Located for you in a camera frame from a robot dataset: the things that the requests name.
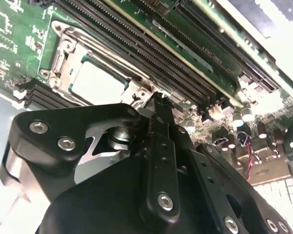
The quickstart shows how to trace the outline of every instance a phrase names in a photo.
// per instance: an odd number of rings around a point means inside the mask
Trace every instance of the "black metal bracket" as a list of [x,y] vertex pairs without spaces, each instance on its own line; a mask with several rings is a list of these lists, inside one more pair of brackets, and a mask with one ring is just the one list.
[[[0,177],[6,185],[19,186],[31,202],[44,200],[48,207],[64,191],[69,189],[67,196],[82,187],[75,186],[73,175],[85,153],[85,139],[95,137],[92,150],[102,154],[115,146],[109,141],[116,137],[118,144],[126,143],[123,150],[133,152],[128,162],[143,161],[137,210],[152,232],[176,233],[180,223],[189,221],[183,215],[187,210],[181,208],[185,203],[179,189],[183,168],[191,194],[196,194],[193,205],[198,216],[191,228],[203,224],[198,233],[269,234],[273,233],[270,222],[288,227],[288,232],[276,227],[278,233],[292,233],[287,222],[211,145],[194,148],[187,131],[175,125],[167,98],[155,93],[145,108],[149,118],[125,104],[22,113],[12,122]],[[119,126],[125,128],[111,131],[110,137],[108,130]]]

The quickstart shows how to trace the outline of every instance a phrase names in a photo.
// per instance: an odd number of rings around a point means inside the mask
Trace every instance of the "mounting arm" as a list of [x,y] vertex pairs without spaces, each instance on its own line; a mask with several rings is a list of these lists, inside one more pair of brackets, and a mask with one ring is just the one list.
[[[85,156],[120,152],[76,185]],[[19,114],[0,178],[45,212],[38,234],[293,233],[213,146],[194,148],[160,93],[139,113],[111,104]]]

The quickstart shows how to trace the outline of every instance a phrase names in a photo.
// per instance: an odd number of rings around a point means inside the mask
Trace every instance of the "silver screw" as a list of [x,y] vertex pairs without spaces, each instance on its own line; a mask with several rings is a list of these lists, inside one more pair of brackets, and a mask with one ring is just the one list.
[[159,194],[157,197],[157,201],[158,204],[160,204],[160,206],[166,211],[171,211],[174,207],[174,203],[167,194]]
[[283,231],[285,231],[286,233],[289,233],[289,229],[287,226],[285,226],[285,224],[281,221],[278,222],[278,224],[280,225],[280,227],[283,229]]
[[61,48],[70,53],[74,50],[74,45],[72,42],[70,42],[69,40],[63,40],[62,43],[61,43]]
[[178,128],[181,133],[186,133],[186,130],[183,127],[179,126]]
[[224,222],[226,227],[230,230],[231,233],[233,234],[239,233],[238,225],[236,225],[235,221],[230,216],[226,216],[224,218]]
[[72,151],[76,147],[75,142],[68,137],[59,139],[58,146],[65,151]]
[[212,149],[210,146],[206,146],[206,150],[207,150],[209,153],[213,153],[213,149]]
[[268,223],[268,226],[270,227],[270,229],[274,232],[277,233],[279,230],[277,228],[277,226],[274,224],[274,222],[272,222],[270,219],[266,220]]
[[48,126],[45,123],[36,121],[29,125],[29,129],[34,133],[43,134],[48,131]]
[[135,116],[136,115],[136,112],[132,109],[128,109],[127,111],[129,114],[131,114],[132,116]]
[[160,123],[164,123],[161,117],[156,117],[156,119],[160,122]]

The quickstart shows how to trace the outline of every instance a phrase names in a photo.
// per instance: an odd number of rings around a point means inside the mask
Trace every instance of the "capacitor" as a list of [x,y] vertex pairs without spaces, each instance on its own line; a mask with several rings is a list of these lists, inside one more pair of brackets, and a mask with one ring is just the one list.
[[194,133],[195,132],[195,121],[190,119],[187,121],[186,129],[188,133]]
[[283,144],[283,134],[281,129],[274,129],[273,137],[277,144]]
[[233,134],[228,135],[228,147],[229,147],[229,149],[235,148],[235,137]]
[[226,141],[221,145],[221,150],[228,151],[228,147],[229,147],[229,144],[228,144],[228,141]]
[[260,122],[257,125],[258,137],[261,139],[265,139],[267,137],[266,126],[264,123]]
[[250,122],[254,120],[253,112],[249,107],[243,108],[241,114],[244,122]]
[[232,115],[232,124],[234,127],[240,127],[243,125],[242,115],[239,112],[236,112]]

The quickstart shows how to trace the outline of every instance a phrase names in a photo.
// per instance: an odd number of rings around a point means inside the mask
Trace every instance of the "pcie slot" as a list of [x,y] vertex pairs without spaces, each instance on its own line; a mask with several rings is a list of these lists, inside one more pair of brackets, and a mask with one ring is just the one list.
[[166,83],[169,83],[174,89],[178,90],[181,95],[187,97],[189,100],[193,101],[194,103],[198,103],[201,100],[201,95],[198,92],[190,92],[191,89],[189,89],[189,85],[185,82],[182,82],[179,79],[172,79],[169,74],[167,74],[166,71],[163,71],[160,68],[154,67],[150,61],[143,58],[138,53],[134,53],[128,49],[127,46],[124,46],[120,44],[118,40],[111,37],[106,31],[101,30],[101,27],[93,27],[92,25],[97,22],[90,22],[85,17],[80,17],[82,14],[81,12],[78,12],[78,9],[76,8],[70,8],[67,7],[65,3],[62,1],[57,1],[56,6],[61,9],[63,12],[65,12],[68,16],[77,19],[81,25],[83,25],[90,34],[95,35],[96,39],[98,39],[101,43],[108,46],[110,49],[112,49],[115,53],[122,56],[124,59],[128,60],[129,62],[132,62],[135,64],[139,69],[145,70],[150,76],[154,78],[159,78],[165,81]]
[[[197,74],[191,75],[189,69],[187,69],[181,62],[176,59],[172,59],[171,56],[165,52],[165,50],[163,50],[156,43],[154,43],[154,41],[147,37],[143,32],[131,26],[131,23],[128,23],[126,20],[123,19],[123,17],[116,14],[100,1],[90,1],[98,8],[92,10],[94,6],[82,0],[78,1],[78,6],[83,6],[83,9],[88,13],[90,17],[100,18],[101,22],[104,22],[113,34],[117,35],[118,38],[125,41],[132,48],[137,49],[137,51],[139,51],[141,55],[149,58],[150,61],[153,62],[153,65],[160,66],[166,71],[171,70],[171,75],[173,77],[181,78],[183,81],[188,81],[194,89],[198,90],[205,96],[209,93],[207,93],[201,86],[204,86],[205,89],[209,89],[210,91],[212,91],[212,88],[207,85],[206,82],[195,79],[195,75],[198,76]],[[104,15],[104,13],[112,16],[112,18],[108,18]]]
[[261,71],[258,66],[256,66],[250,59],[247,58],[247,55],[239,51],[223,34],[221,34],[218,28],[214,27],[210,20],[202,17],[204,15],[198,7],[195,6],[195,9],[191,6],[190,2],[181,0],[176,4],[174,8],[175,12],[188,21],[196,30],[200,31],[205,35],[209,40],[217,46],[218,49],[222,50],[224,53],[228,53],[228,56],[231,57],[232,61],[237,65],[243,68],[246,71],[247,75],[250,76],[255,82],[260,84],[268,92],[272,92],[278,89],[278,85],[263,71]]

